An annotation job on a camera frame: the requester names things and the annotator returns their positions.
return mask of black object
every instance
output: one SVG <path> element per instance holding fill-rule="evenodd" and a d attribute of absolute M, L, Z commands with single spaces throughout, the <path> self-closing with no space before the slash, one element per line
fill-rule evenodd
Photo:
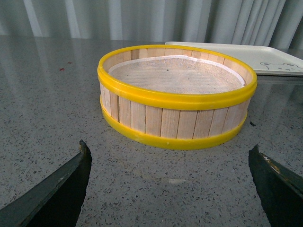
<path fill-rule="evenodd" d="M 256 126 L 253 122 L 250 122 L 250 124 L 251 124 L 252 126 L 254 126 L 254 127 Z"/>
<path fill-rule="evenodd" d="M 273 227 L 303 227 L 303 178 L 258 150 L 249 166 L 262 207 Z"/>
<path fill-rule="evenodd" d="M 76 226 L 91 169 L 83 140 L 80 153 L 26 194 L 0 210 L 0 227 Z"/>

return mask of curtain fold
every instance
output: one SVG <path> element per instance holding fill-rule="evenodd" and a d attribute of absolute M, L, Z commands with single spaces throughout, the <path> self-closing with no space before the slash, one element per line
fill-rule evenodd
<path fill-rule="evenodd" d="M 302 0 L 4 0 L 0 35 L 303 49 Z"/>

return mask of granite countertop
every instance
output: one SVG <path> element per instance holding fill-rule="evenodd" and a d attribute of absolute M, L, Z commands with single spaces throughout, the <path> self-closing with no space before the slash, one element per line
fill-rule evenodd
<path fill-rule="evenodd" d="M 99 103 L 100 58 L 140 44 L 0 36 L 0 208 L 75 156 L 83 139 L 93 161 L 77 226 L 270 226 L 248 151 L 259 144 L 303 176 L 303 79 L 259 77 L 242 130 L 220 146 L 154 148 L 111 128 Z"/>

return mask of yellow plastic ring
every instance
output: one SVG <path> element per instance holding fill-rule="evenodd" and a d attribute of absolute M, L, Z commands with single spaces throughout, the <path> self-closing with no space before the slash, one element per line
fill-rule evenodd
<path fill-rule="evenodd" d="M 171 138 L 165 138 L 165 137 L 157 137 L 145 134 L 140 131 L 136 131 L 134 129 L 128 128 L 125 125 L 119 123 L 114 118 L 112 118 L 103 105 L 102 107 L 102 113 L 105 118 L 105 120 L 112 126 L 115 130 L 117 130 L 122 135 L 135 140 L 139 143 L 143 143 L 146 145 L 164 148 L 164 149 L 175 149 L 175 150 L 195 150 L 195 149 L 204 149 L 204 148 L 210 148 L 217 145 L 220 145 L 222 143 L 225 143 L 229 141 L 231 138 L 236 136 L 239 131 L 241 130 L 245 119 L 247 117 L 247 113 L 243 121 L 232 130 L 225 132 L 223 134 L 217 135 L 217 136 L 211 136 L 208 138 L 201 138 L 201 139 L 171 139 Z"/>
<path fill-rule="evenodd" d="M 218 94 L 206 94 L 206 95 L 188 95 L 188 94 L 173 94 L 167 92 L 153 91 L 130 84 L 126 84 L 120 80 L 110 76 L 104 69 L 103 63 L 110 57 L 131 50 L 137 49 L 149 49 L 149 48 L 171 48 L 171 49 L 185 49 L 199 52 L 206 52 L 209 54 L 224 57 L 226 59 L 237 62 L 239 65 L 245 67 L 252 76 L 252 81 L 246 86 Z M 237 105 L 250 99 L 257 87 L 257 75 L 255 71 L 245 64 L 244 62 L 235 59 L 231 56 L 213 52 L 210 50 L 199 49 L 195 47 L 175 46 L 175 45 L 143 45 L 132 46 L 122 48 L 116 51 L 112 51 L 103 56 L 98 66 L 98 79 L 101 84 L 114 94 L 123 97 L 125 99 L 141 103 L 144 105 L 155 106 L 159 108 L 167 109 L 179 109 L 179 110 L 212 110 L 220 109 L 228 106 Z"/>

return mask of popsicle stick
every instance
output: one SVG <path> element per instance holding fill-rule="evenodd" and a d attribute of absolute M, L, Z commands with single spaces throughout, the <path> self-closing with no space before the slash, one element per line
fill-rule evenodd
<path fill-rule="evenodd" d="M 231 129 L 238 126 L 242 115 L 242 108 L 243 103 L 228 107 L 222 133 L 230 131 Z"/>
<path fill-rule="evenodd" d="M 154 136 L 161 135 L 162 108 L 146 106 L 145 133 Z"/>
<path fill-rule="evenodd" d="M 247 101 L 245 102 L 245 104 L 243 105 L 243 109 L 242 109 L 242 114 L 241 114 L 240 122 L 242 122 L 242 121 L 244 120 L 245 116 L 246 116 L 247 109 L 248 109 L 248 106 L 249 106 L 249 104 L 250 104 L 250 100 L 251 100 L 251 98 L 250 98 L 249 100 L 247 100 Z"/>
<path fill-rule="evenodd" d="M 131 101 L 122 97 L 119 97 L 119 121 L 131 127 Z"/>
<path fill-rule="evenodd" d="M 180 110 L 163 109 L 161 137 L 176 138 L 178 132 Z"/>
<path fill-rule="evenodd" d="M 228 68 L 238 72 L 240 69 L 240 65 L 232 60 L 225 59 L 223 65 L 227 66 Z"/>
<path fill-rule="evenodd" d="M 170 55 L 176 55 L 175 54 L 175 49 L 166 48 L 165 49 L 165 56 L 170 56 Z"/>
<path fill-rule="evenodd" d="M 114 65 L 116 65 L 116 56 L 112 56 L 109 59 L 107 59 L 103 64 L 103 68 L 106 72 L 108 72 L 108 70 Z"/>
<path fill-rule="evenodd" d="M 200 51 L 193 51 L 192 54 L 191 54 L 191 56 L 192 56 L 193 58 L 200 59 L 200 57 L 201 57 L 201 52 L 200 52 Z"/>
<path fill-rule="evenodd" d="M 243 78 L 245 85 L 247 85 L 248 84 L 247 83 L 248 82 L 247 81 L 247 72 L 248 72 L 247 69 L 244 68 L 243 66 L 239 65 L 238 69 L 235 71 Z"/>
<path fill-rule="evenodd" d="M 192 139 L 194 136 L 197 111 L 181 110 L 177 139 Z"/>
<path fill-rule="evenodd" d="M 116 64 L 122 63 L 124 61 L 123 60 L 123 55 L 124 55 L 123 52 L 116 54 Z"/>
<path fill-rule="evenodd" d="M 227 111 L 228 108 L 214 110 L 213 120 L 209 131 L 209 137 L 222 133 Z"/>
<path fill-rule="evenodd" d="M 156 56 L 155 57 L 161 57 L 165 56 L 165 48 L 157 48 L 156 49 Z"/>
<path fill-rule="evenodd" d="M 145 132 L 146 105 L 131 102 L 131 127 L 134 130 Z"/>
<path fill-rule="evenodd" d="M 148 58 L 147 49 L 139 49 L 139 58 Z"/>
<path fill-rule="evenodd" d="M 101 101 L 102 105 L 105 105 L 104 86 L 100 83 Z"/>
<path fill-rule="evenodd" d="M 123 52 L 123 62 L 130 60 L 131 60 L 131 52 L 130 51 Z"/>
<path fill-rule="evenodd" d="M 220 57 L 220 56 L 213 55 L 213 54 L 210 54 L 208 56 L 208 59 L 210 61 L 214 61 L 214 62 L 217 62 L 217 63 L 220 63 L 220 64 L 223 64 L 223 62 L 224 62 L 224 57 Z"/>
<path fill-rule="evenodd" d="M 139 59 L 139 49 L 131 51 L 131 60 Z"/>
<path fill-rule="evenodd" d="M 108 114 L 112 115 L 111 109 L 110 109 L 110 93 L 106 87 L 104 87 L 104 107 L 105 107 L 106 111 L 108 112 Z"/>
<path fill-rule="evenodd" d="M 201 52 L 200 59 L 208 60 L 209 53 Z"/>
<path fill-rule="evenodd" d="M 119 121 L 119 99 L 118 96 L 112 92 L 110 92 L 110 111 L 112 117 Z"/>
<path fill-rule="evenodd" d="M 182 54 L 183 54 L 183 50 L 182 49 L 175 49 L 174 55 L 182 55 Z"/>
<path fill-rule="evenodd" d="M 194 131 L 194 139 L 208 137 L 214 110 L 199 110 Z"/>
<path fill-rule="evenodd" d="M 245 81 L 245 84 L 249 84 L 252 81 L 252 75 L 249 71 L 246 71 L 242 77 Z"/>
<path fill-rule="evenodd" d="M 157 57 L 157 48 L 147 49 L 147 57 L 148 58 Z"/>
<path fill-rule="evenodd" d="M 191 50 L 183 50 L 182 55 L 186 55 L 186 56 L 188 56 L 188 57 L 191 57 L 192 52 L 193 52 L 193 51 L 191 51 Z"/>

